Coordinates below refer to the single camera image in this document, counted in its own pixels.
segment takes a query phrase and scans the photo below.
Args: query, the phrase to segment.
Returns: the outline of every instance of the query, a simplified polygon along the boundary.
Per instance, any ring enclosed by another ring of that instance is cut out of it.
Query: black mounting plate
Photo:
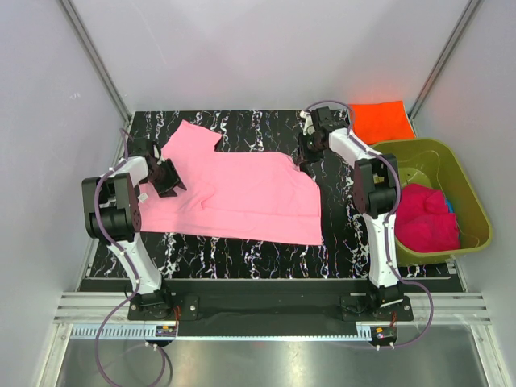
[[[194,321],[197,319],[199,310],[199,297],[191,294],[178,294],[172,296],[173,305],[179,306],[181,310],[181,321]],[[134,300],[129,305],[127,319],[131,321],[170,321],[174,320],[173,310],[167,312],[157,312],[149,310],[139,310]]]
[[[414,321],[412,305],[407,296],[404,296],[403,301],[398,304],[376,310],[370,310],[367,307],[367,300],[366,296],[341,296],[340,309],[342,310],[342,320],[350,323],[357,321],[390,322],[393,318],[393,312],[396,312],[396,319],[398,321]]]

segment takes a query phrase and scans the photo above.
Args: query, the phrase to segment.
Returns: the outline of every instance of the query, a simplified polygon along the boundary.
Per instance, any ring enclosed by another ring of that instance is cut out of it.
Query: pink shirt
[[[216,152],[221,136],[181,123],[162,153],[187,190],[160,198],[141,185],[142,231],[321,244],[317,184],[280,152]]]

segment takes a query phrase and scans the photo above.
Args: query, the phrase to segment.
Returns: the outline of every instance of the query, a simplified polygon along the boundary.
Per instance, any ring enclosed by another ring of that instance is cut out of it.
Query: olive green bin
[[[397,264],[438,264],[451,254],[478,252],[493,237],[491,223],[473,190],[455,153],[436,139],[385,141],[373,146],[379,152],[393,153],[397,158],[402,187],[417,183],[441,189],[453,206],[460,229],[460,249],[445,252],[415,252],[396,239]]]

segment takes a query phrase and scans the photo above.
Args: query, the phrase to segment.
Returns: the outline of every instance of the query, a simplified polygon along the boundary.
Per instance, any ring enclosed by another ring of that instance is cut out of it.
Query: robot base
[[[366,296],[342,296],[340,298],[340,309],[342,319],[345,322],[356,323],[357,321],[382,321],[389,323],[393,319],[393,312],[396,312],[398,321],[414,321],[412,306],[407,296],[403,301],[383,308],[372,308]]]
[[[179,306],[181,321],[193,321],[197,319],[199,309],[199,297],[193,295],[172,295],[170,293],[137,294],[131,300],[127,319],[131,321],[172,321],[174,315],[173,306]]]

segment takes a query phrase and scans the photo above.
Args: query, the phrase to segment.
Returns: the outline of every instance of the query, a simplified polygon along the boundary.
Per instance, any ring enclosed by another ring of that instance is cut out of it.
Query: black marble table
[[[184,119],[223,134],[220,152],[279,151],[294,156],[300,110],[152,111],[135,114],[131,134],[163,146]],[[341,110],[335,116],[346,118]],[[167,278],[365,278],[369,267],[364,220],[352,205],[351,169],[327,152],[307,172],[321,191],[320,247],[173,233],[142,233],[155,265]],[[406,277],[449,277],[445,264],[402,268]],[[125,278],[121,264],[99,245],[89,278]]]

